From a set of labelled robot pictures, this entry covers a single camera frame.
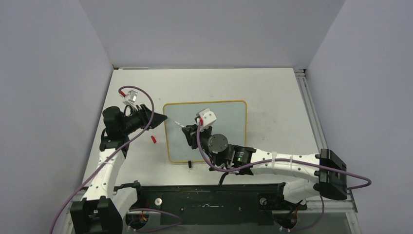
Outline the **white red marker pen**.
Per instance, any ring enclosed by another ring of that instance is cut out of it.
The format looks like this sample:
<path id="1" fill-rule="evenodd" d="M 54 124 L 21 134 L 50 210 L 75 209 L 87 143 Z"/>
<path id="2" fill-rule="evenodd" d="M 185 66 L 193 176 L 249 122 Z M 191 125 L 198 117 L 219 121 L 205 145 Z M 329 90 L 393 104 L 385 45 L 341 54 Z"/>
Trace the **white red marker pen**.
<path id="1" fill-rule="evenodd" d="M 174 121 L 174 123 L 175 123 L 176 125 L 178 125 L 179 127 L 181 127 L 181 128 L 185 128 L 185 125 L 183 125 L 183 124 L 181 124 L 181 123 L 179 123 L 179 122 L 177 122 L 177 121 Z"/>

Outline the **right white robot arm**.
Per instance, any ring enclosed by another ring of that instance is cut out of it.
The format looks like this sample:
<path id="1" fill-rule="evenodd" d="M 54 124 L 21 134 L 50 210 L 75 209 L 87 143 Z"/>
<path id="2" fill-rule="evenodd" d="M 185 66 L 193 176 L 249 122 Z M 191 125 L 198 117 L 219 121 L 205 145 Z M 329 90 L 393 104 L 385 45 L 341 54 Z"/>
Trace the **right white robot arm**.
<path id="1" fill-rule="evenodd" d="M 230 144 L 212 127 L 198 131 L 196 124 L 182 129 L 188 145 L 201 153 L 211 171 L 236 175 L 274 174 L 294 177 L 283 182 L 275 196 L 276 204 L 287 209 L 314 196 L 331 200 L 347 198 L 346 164 L 330 149 L 309 155 L 289 155 Z"/>

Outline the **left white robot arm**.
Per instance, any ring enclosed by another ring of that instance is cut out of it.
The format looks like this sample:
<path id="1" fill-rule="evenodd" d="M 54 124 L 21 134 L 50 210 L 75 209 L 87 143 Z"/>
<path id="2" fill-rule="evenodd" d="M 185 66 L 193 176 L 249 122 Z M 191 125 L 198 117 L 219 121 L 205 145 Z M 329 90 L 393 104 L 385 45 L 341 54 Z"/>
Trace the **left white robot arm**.
<path id="1" fill-rule="evenodd" d="M 106 108 L 102 115 L 105 129 L 100 138 L 97 169 L 86 193 L 70 207 L 76 234 L 120 234 L 129 206 L 139 210 L 145 205 L 145 196 L 136 187 L 125 198 L 114 199 L 115 182 L 127 156 L 129 135 L 138 129 L 154 129 L 168 118 L 144 104 L 129 115 L 116 106 Z"/>

